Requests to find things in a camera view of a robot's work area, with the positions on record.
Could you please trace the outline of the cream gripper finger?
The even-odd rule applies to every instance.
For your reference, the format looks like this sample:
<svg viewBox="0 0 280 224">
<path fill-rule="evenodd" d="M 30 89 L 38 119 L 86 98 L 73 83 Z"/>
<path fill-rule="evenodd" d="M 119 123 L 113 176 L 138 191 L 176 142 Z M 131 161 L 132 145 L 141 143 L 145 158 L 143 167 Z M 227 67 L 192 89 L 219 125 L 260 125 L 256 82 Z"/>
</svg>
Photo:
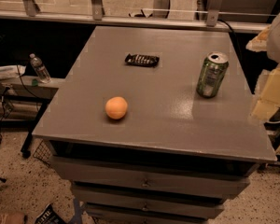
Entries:
<svg viewBox="0 0 280 224">
<path fill-rule="evenodd" d="M 280 107 L 280 64 L 272 71 L 263 70 L 258 78 L 251 117 L 269 120 Z"/>
</svg>

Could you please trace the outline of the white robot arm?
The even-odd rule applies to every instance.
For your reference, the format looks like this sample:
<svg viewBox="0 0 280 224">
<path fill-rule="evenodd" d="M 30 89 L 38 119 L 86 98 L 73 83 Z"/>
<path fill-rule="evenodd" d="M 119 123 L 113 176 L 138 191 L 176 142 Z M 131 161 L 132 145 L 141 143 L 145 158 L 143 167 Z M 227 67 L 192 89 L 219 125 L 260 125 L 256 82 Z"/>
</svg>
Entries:
<svg viewBox="0 0 280 224">
<path fill-rule="evenodd" d="M 245 48 L 254 52 L 266 51 L 268 58 L 278 63 L 267 76 L 259 76 L 259 91 L 251 112 L 254 119 L 267 121 L 280 107 L 280 13 Z"/>
</svg>

